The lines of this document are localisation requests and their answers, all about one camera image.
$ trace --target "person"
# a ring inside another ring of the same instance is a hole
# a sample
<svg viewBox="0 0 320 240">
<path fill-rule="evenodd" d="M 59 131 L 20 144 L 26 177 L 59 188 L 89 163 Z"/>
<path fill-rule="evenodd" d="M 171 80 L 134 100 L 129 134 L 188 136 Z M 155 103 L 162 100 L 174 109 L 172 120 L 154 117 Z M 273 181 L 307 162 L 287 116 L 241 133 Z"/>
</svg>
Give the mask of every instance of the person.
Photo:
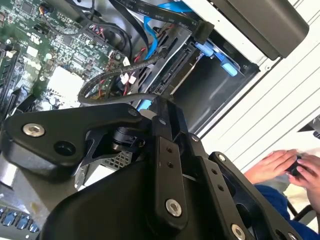
<svg viewBox="0 0 320 240">
<path fill-rule="evenodd" d="M 286 172 L 297 160 L 297 150 L 278 150 L 270 153 L 244 175 L 259 192 L 273 205 L 304 240 L 319 240 L 320 235 L 306 225 L 290 220 L 288 200 L 283 192 L 294 184 L 306 189 L 307 197 L 316 212 L 320 230 L 320 158 L 304 153 L 297 167 L 300 173 L 294 177 Z"/>
</svg>

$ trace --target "bolt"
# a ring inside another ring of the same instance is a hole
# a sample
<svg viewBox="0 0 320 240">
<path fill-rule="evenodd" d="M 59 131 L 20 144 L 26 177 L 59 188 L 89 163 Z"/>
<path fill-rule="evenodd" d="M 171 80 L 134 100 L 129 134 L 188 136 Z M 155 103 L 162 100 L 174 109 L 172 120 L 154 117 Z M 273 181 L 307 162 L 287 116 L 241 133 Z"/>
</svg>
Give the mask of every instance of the bolt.
<svg viewBox="0 0 320 240">
<path fill-rule="evenodd" d="M 196 135 L 192 135 L 191 138 L 193 141 L 199 142 L 199 138 Z"/>
<path fill-rule="evenodd" d="M 41 137 L 45 134 L 45 129 L 36 123 L 28 123 L 23 126 L 22 130 L 30 137 Z"/>
<path fill-rule="evenodd" d="M 166 124 L 166 121 L 163 120 L 162 118 L 159 118 L 159 122 L 162 123 L 163 125 L 167 125 L 167 124 Z"/>
<path fill-rule="evenodd" d="M 218 155 L 218 158 L 219 158 L 222 162 L 225 162 L 225 161 L 226 161 L 225 157 L 224 157 L 223 155 L 221 155 L 221 154 Z"/>
<path fill-rule="evenodd" d="M 165 208 L 174 217 L 180 217 L 182 214 L 180 204 L 174 199 L 168 199 L 165 202 Z"/>
<path fill-rule="evenodd" d="M 238 240 L 246 240 L 246 235 L 244 231 L 237 224 L 232 224 L 231 230 Z"/>
<path fill-rule="evenodd" d="M 121 59 L 121 55 L 120 54 L 116 54 L 115 55 L 115 59 L 119 61 Z"/>
<path fill-rule="evenodd" d="M 137 112 L 135 110 L 133 110 L 133 109 L 129 109 L 128 112 L 129 112 L 129 114 L 131 114 L 134 117 L 138 116 Z"/>
<path fill-rule="evenodd" d="M 297 240 L 297 238 L 295 237 L 295 235 L 293 235 L 291 232 L 288 232 L 288 235 L 290 237 L 291 240 Z"/>
</svg>

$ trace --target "capacitor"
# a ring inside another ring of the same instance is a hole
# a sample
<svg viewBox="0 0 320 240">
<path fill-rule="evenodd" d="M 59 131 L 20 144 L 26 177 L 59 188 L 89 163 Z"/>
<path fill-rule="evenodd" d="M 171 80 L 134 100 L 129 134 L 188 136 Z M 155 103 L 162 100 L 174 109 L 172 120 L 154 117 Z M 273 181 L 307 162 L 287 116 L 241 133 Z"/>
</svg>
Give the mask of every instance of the capacitor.
<svg viewBox="0 0 320 240">
<path fill-rule="evenodd" d="M 119 60 L 121 59 L 121 55 L 120 55 L 119 53 L 116 54 L 116 55 L 115 55 L 115 59 L 119 61 Z"/>
<path fill-rule="evenodd" d="M 47 53 L 47 54 L 45 55 L 44 61 L 46 62 L 46 61 L 48 61 L 48 60 L 51 60 L 52 58 L 53 58 L 52 54 L 51 54 L 51 53 Z"/>
<path fill-rule="evenodd" d="M 7 45 L 11 45 L 11 44 L 13 44 L 14 42 L 15 42 L 15 40 L 14 40 L 12 37 L 8 38 L 8 39 L 5 41 L 5 43 L 6 43 Z"/>
</svg>

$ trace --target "motherboard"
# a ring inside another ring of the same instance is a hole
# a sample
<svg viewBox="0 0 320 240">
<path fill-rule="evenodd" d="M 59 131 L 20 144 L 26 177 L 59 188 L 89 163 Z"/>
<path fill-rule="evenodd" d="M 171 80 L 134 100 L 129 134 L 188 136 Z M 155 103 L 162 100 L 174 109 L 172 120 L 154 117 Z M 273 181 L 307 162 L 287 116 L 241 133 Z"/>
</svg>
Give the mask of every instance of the motherboard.
<svg viewBox="0 0 320 240">
<path fill-rule="evenodd" d="M 84 82 L 119 66 L 126 57 L 107 43 L 95 26 L 78 34 L 81 25 L 51 8 L 47 21 L 40 0 L 2 0 L 0 6 L 0 114 L 29 95 L 36 98 L 33 111 L 79 107 L 77 95 Z"/>
</svg>

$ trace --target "black metal bracket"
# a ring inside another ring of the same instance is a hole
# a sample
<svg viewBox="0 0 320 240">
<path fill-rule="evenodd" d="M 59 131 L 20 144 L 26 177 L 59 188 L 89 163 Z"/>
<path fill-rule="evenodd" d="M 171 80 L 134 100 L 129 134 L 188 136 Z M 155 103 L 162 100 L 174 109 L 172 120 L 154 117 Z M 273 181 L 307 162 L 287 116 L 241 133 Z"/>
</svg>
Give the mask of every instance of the black metal bracket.
<svg viewBox="0 0 320 240">
<path fill-rule="evenodd" d="M 261 195 L 235 165 L 221 152 L 213 152 L 209 159 L 216 163 L 224 177 L 234 204 L 247 228 L 252 229 L 255 239 L 291 240 L 289 233 L 298 233 Z"/>
<path fill-rule="evenodd" d="M 152 119 L 128 104 L 113 104 L 5 121 L 2 155 L 18 169 L 16 195 L 27 208 L 32 202 L 32 217 L 44 224 L 40 240 L 102 240 L 106 231 L 117 240 L 290 240 L 289 233 L 301 240 L 226 156 L 206 154 L 188 133 L 181 109 L 159 97 L 150 110 Z M 30 123 L 43 129 L 26 132 Z M 139 155 L 137 161 L 69 197 L 59 194 L 67 182 L 72 193 L 79 166 L 123 149 Z M 49 188 L 56 190 L 55 202 L 47 198 Z M 39 209 L 45 214 L 37 217 Z"/>
<path fill-rule="evenodd" d="M 90 130 L 134 127 L 141 120 L 139 112 L 124 103 L 18 114 L 4 122 L 1 150 L 10 163 L 63 181 L 75 174 L 85 157 L 86 135 Z M 44 134 L 38 137 L 25 134 L 23 127 L 27 124 L 43 127 Z"/>
</svg>

